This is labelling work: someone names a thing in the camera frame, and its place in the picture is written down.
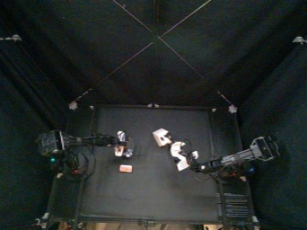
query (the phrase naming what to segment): black curtain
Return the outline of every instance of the black curtain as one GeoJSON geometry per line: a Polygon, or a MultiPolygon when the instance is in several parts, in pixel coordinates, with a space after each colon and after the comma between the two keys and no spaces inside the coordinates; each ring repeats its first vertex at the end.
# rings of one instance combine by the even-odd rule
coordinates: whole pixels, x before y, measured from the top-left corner
{"type": "MultiPolygon", "coordinates": [[[[0,37],[10,37],[0,21],[0,37]]],[[[41,217],[52,174],[34,139],[64,128],[66,103],[21,42],[0,41],[0,229],[29,229],[41,217]]]]}
{"type": "Polygon", "coordinates": [[[255,211],[264,223],[307,229],[307,45],[297,44],[241,106],[241,137],[277,137],[280,157],[259,164],[255,211]]]}

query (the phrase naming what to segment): black cable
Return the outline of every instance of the black cable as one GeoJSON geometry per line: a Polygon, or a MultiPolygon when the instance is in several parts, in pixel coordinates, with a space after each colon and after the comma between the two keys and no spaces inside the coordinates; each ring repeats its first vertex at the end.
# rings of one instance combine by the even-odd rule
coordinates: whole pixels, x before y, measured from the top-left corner
{"type": "Polygon", "coordinates": [[[193,178],[195,178],[197,181],[208,181],[208,180],[211,179],[209,176],[205,177],[204,179],[199,179],[199,178],[196,178],[195,176],[193,176],[193,178]]]}

